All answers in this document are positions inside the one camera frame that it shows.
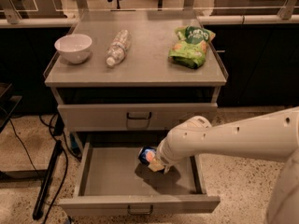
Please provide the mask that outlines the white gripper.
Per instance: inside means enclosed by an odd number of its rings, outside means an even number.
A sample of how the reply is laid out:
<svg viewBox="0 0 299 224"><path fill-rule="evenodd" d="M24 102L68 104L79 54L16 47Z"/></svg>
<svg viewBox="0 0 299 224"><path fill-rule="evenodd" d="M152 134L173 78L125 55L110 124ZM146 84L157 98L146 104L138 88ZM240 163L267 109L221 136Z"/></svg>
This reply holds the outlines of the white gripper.
<svg viewBox="0 0 299 224"><path fill-rule="evenodd" d="M172 166L191 155L190 151L184 151L183 149L173 150L165 138L157 146L156 156L150 161L149 168L153 172L164 172L166 174Z"/></svg>

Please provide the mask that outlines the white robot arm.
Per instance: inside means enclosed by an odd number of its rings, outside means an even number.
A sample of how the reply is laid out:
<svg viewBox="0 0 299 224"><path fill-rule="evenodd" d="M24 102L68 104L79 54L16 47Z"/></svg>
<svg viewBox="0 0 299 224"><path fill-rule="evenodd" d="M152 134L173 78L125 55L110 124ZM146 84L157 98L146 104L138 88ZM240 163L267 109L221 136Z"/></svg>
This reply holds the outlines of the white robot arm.
<svg viewBox="0 0 299 224"><path fill-rule="evenodd" d="M168 132L149 168L168 171L181 160L203 153L284 161L264 224L299 224L298 107L215 127L202 116L192 117Z"/></svg>

